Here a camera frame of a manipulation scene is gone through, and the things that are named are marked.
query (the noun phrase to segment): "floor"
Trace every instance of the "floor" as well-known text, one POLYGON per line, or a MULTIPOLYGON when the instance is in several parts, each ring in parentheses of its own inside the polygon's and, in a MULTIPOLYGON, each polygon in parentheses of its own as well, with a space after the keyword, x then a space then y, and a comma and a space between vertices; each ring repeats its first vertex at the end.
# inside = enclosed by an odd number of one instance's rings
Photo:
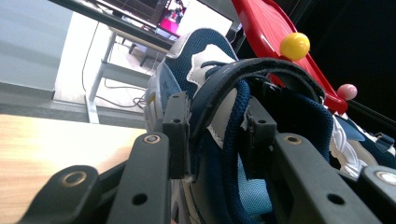
MULTIPOLYGON (((85 105, 85 91, 92 85, 105 54, 110 31, 107 26, 74 13, 64 45, 64 52, 55 83, 54 100, 72 104, 85 105)), ((158 62, 146 60, 142 67, 140 61, 144 53, 134 48, 128 53, 131 42, 117 37, 111 52, 110 61, 114 64, 134 69, 148 75, 155 72, 158 62)), ((123 111, 142 113, 136 103, 144 90, 114 80, 102 78, 95 102, 97 106, 123 111)))

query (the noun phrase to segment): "pink ball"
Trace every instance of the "pink ball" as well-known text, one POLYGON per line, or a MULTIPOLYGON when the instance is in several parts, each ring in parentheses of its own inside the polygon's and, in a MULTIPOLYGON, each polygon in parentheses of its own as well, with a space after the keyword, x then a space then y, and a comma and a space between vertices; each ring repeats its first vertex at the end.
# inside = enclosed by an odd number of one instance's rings
POLYGON ((358 94, 358 89, 352 84, 344 84, 338 88, 337 95, 346 101, 352 100, 358 94))

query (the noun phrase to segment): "red tray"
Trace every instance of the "red tray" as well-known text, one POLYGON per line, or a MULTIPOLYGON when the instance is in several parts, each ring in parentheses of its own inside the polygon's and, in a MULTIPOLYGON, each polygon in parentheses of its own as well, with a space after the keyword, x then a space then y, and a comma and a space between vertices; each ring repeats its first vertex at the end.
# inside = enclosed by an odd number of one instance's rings
MULTIPOLYGON (((297 32, 285 12, 272 0, 233 0, 248 43, 257 57, 285 59, 279 46, 285 36, 297 32)), ((311 55, 294 62, 307 71, 326 91, 324 104, 332 112, 344 114, 347 102, 337 96, 311 55)))

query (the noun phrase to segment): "baseboard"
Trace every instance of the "baseboard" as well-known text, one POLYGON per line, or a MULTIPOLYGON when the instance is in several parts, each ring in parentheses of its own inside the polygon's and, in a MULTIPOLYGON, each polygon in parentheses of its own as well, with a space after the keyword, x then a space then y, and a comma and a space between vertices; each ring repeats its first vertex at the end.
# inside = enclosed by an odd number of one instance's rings
POLYGON ((36 99, 43 99, 43 100, 52 100, 55 91, 45 91, 31 87, 24 87, 24 86, 18 86, 18 85, 0 82, 0 93, 33 97, 36 99))

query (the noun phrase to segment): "ball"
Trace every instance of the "ball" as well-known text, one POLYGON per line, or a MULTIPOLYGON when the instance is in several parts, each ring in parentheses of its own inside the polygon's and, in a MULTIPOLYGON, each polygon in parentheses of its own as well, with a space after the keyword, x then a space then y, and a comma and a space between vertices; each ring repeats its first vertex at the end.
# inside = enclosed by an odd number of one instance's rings
POLYGON ((308 54, 311 44, 306 35, 292 33, 280 43, 280 53, 292 61, 299 61, 308 54))
POLYGON ((358 95, 358 89, 352 84, 344 84, 338 88, 337 95, 346 101, 353 100, 358 95))

